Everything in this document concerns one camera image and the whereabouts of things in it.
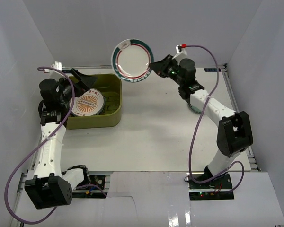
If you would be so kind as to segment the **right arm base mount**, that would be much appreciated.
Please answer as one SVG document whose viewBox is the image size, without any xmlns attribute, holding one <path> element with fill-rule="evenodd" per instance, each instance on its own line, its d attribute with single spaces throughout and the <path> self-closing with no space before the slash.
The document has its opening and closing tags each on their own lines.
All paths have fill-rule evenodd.
<svg viewBox="0 0 284 227">
<path fill-rule="evenodd" d="M 233 200 L 234 193 L 228 192 L 233 186 L 230 175 L 224 174 L 214 181 L 196 184 L 187 175 L 184 182 L 188 183 L 189 198 L 191 201 Z"/>
</svg>

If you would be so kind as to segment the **white plate with teal rim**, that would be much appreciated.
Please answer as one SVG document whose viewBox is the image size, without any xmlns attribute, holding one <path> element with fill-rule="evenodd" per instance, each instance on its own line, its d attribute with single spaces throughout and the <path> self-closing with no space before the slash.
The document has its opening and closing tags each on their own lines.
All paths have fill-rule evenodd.
<svg viewBox="0 0 284 227">
<path fill-rule="evenodd" d="M 114 48 L 111 55 L 114 73 L 130 83 L 145 80 L 151 73 L 150 64 L 153 62 L 151 48 L 139 39 L 123 40 Z"/>
</svg>

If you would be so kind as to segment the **small green blue patterned plate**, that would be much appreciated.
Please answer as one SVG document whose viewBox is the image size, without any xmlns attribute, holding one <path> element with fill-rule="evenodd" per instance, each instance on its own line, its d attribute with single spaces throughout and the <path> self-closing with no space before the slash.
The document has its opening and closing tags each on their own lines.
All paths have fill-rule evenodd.
<svg viewBox="0 0 284 227">
<path fill-rule="evenodd" d="M 201 110 L 198 109 L 197 107 L 191 105 L 190 102 L 188 102 L 188 107 L 189 107 L 190 110 L 191 110 L 192 112 L 194 112 L 195 114 L 201 114 Z"/>
</svg>

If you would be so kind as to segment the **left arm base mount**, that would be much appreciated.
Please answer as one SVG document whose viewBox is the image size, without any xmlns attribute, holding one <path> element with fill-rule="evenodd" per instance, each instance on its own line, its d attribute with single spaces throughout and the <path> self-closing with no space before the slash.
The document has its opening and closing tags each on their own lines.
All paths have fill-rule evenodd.
<svg viewBox="0 0 284 227">
<path fill-rule="evenodd" d="M 79 188 L 73 191 L 72 196 L 76 199 L 105 199 L 107 192 L 105 194 L 101 192 L 105 190 L 105 182 L 105 175 L 89 175 L 87 181 L 78 184 Z"/>
</svg>

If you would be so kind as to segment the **white plate with orange pattern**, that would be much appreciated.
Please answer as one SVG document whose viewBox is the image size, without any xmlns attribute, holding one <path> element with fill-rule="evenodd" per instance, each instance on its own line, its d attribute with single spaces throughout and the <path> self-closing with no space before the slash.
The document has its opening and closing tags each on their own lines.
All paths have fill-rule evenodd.
<svg viewBox="0 0 284 227">
<path fill-rule="evenodd" d="M 77 117 L 97 115 L 103 106 L 103 94 L 97 89 L 90 89 L 80 97 L 76 97 L 72 114 Z"/>
</svg>

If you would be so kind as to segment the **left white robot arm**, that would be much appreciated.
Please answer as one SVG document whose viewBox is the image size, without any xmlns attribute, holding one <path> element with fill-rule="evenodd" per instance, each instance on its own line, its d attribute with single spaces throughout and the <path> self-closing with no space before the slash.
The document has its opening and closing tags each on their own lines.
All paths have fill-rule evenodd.
<svg viewBox="0 0 284 227">
<path fill-rule="evenodd" d="M 65 73 L 58 80 L 48 78 L 40 82 L 42 101 L 39 104 L 42 146 L 38 148 L 33 178 L 25 181 L 25 191 L 37 209 L 69 205 L 77 187 L 90 185 L 85 165 L 61 171 L 61 152 L 66 121 L 71 114 L 71 100 L 92 88 L 97 78 L 70 70 L 76 81 Z"/>
</svg>

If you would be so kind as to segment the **teal scalloped plate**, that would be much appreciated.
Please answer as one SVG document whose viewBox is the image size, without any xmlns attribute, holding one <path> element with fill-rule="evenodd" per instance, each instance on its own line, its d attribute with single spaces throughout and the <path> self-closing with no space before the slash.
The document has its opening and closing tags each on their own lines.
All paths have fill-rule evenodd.
<svg viewBox="0 0 284 227">
<path fill-rule="evenodd" d="M 98 115 L 102 115 L 104 110 L 105 110 L 105 106 L 106 106 L 106 97 L 105 96 L 103 96 L 103 100 L 104 100 L 103 106 L 102 106 L 101 110 L 98 112 Z"/>
</svg>

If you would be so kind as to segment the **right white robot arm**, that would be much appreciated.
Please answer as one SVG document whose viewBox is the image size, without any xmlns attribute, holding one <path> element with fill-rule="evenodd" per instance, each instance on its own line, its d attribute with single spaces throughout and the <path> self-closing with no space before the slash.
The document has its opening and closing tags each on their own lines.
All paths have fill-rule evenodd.
<svg viewBox="0 0 284 227">
<path fill-rule="evenodd" d="M 198 178 L 190 180 L 214 189 L 221 184 L 221 175 L 235 163 L 235 158 L 253 144 L 249 115 L 227 108 L 196 80 L 195 62 L 188 58 L 179 61 L 168 55 L 161 61 L 150 64 L 150 69 L 162 78 L 170 78 L 178 84 L 182 99 L 206 115 L 218 129 L 216 144 L 218 150 Z"/>
</svg>

